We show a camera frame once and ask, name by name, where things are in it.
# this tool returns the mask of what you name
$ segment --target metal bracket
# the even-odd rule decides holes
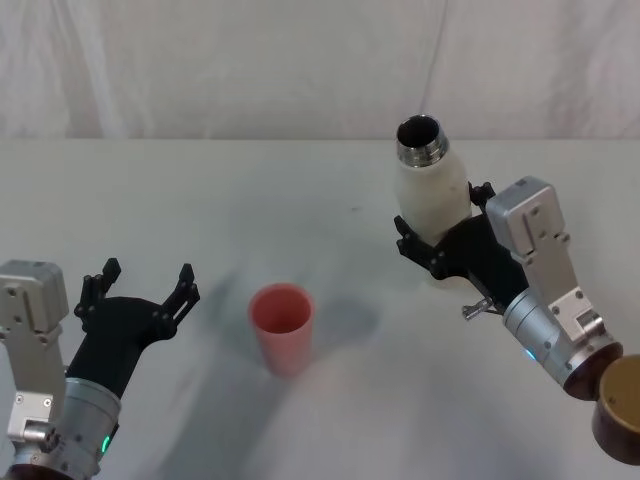
[[[67,313],[56,265],[13,260],[0,267],[0,340],[17,390],[7,428],[14,443],[46,445],[62,412],[65,379],[58,337]]]

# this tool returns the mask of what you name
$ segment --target green led light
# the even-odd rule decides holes
[[[106,437],[104,437],[104,441],[102,442],[102,453],[105,453],[107,451],[107,448],[109,448],[109,443],[111,443],[111,437],[107,435]]]

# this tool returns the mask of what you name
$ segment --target white table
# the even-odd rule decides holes
[[[640,351],[640,143],[454,146],[476,183],[556,186],[582,286]],[[391,142],[0,142],[1,259],[58,263],[71,307],[109,256],[123,266],[112,295],[159,301],[183,262],[195,268],[203,299],[143,355],[100,478],[638,478],[596,446],[593,404],[497,317],[462,320],[472,288],[436,288],[398,255],[394,162]],[[278,280],[318,307],[317,359],[292,383],[265,371],[245,314]],[[66,361],[79,323],[63,322]]]

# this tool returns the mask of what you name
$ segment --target brown cylindrical base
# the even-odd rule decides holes
[[[640,355],[613,362],[600,380],[593,435],[608,455],[640,465]]]
[[[60,472],[38,465],[13,465],[7,472],[8,480],[71,480]]]

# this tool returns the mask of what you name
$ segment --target bottle opening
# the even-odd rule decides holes
[[[398,142],[409,148],[426,147],[440,133],[440,124],[427,115],[416,115],[398,127]]]
[[[415,115],[398,127],[398,159],[409,167],[428,167],[449,150],[449,141],[438,121]]]

